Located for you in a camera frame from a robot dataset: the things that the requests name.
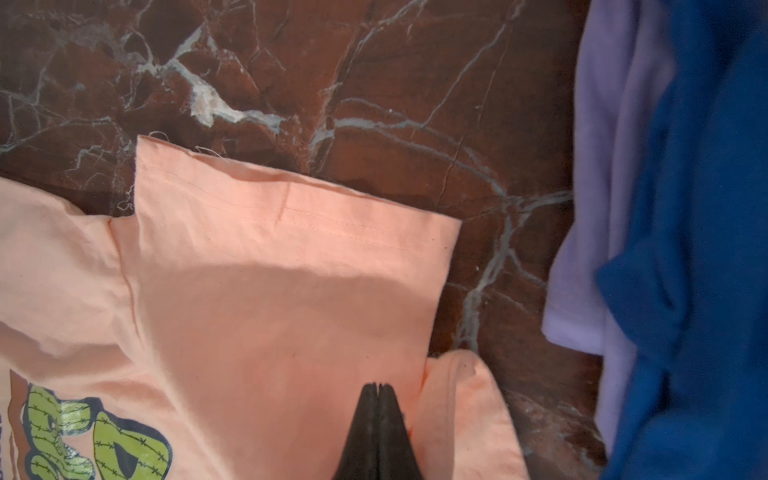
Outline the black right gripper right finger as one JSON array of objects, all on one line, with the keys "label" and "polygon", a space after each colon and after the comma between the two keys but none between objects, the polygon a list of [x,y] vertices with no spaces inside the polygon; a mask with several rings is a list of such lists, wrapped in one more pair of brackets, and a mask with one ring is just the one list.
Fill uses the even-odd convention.
[{"label": "black right gripper right finger", "polygon": [[422,480],[394,388],[381,384],[378,392],[377,459],[381,480]]}]

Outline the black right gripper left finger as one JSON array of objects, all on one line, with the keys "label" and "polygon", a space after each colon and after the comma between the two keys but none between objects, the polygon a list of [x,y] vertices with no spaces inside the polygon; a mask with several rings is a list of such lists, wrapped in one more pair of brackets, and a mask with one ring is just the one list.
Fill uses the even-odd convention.
[{"label": "black right gripper left finger", "polygon": [[379,386],[363,386],[333,480],[379,478]]}]

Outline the pink graphic t-shirt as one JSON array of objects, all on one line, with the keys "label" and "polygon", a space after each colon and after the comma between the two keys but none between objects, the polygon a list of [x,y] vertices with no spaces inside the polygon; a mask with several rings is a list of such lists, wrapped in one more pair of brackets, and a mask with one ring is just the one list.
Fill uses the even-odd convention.
[{"label": "pink graphic t-shirt", "polygon": [[329,479],[389,384],[427,479],[524,479],[473,352],[428,354],[461,224],[136,145],[134,211],[1,182],[5,479]]}]

